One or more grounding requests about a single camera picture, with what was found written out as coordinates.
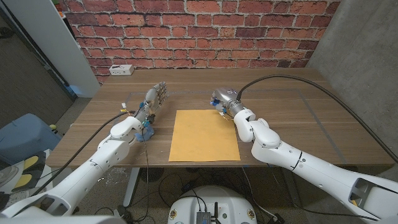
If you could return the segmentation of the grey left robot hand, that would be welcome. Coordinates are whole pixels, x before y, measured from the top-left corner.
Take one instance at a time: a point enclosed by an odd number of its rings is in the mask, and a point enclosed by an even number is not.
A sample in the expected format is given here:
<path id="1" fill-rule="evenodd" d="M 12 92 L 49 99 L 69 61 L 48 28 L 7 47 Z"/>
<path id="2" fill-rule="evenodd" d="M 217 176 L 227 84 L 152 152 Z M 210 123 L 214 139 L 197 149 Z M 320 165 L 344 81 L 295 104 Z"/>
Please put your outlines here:
<path id="1" fill-rule="evenodd" d="M 152 123 L 154 121 L 155 114 L 160 110 L 160 107 L 168 97 L 169 94 L 166 83 L 160 82 L 156 84 L 148 90 L 144 101 L 140 105 L 140 108 L 134 117 L 142 123 L 145 121 Z"/>

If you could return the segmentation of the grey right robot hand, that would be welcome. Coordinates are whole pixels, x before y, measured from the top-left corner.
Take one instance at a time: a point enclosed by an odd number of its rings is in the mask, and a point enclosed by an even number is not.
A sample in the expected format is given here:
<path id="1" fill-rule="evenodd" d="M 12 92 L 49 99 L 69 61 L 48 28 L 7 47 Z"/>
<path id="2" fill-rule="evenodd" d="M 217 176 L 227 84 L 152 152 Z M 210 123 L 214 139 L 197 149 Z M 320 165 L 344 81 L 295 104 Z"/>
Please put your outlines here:
<path id="1" fill-rule="evenodd" d="M 232 118 L 244 110 L 244 105 L 237 100 L 238 93 L 231 88 L 217 88 L 211 95 L 210 104 L 220 115 L 230 115 Z"/>

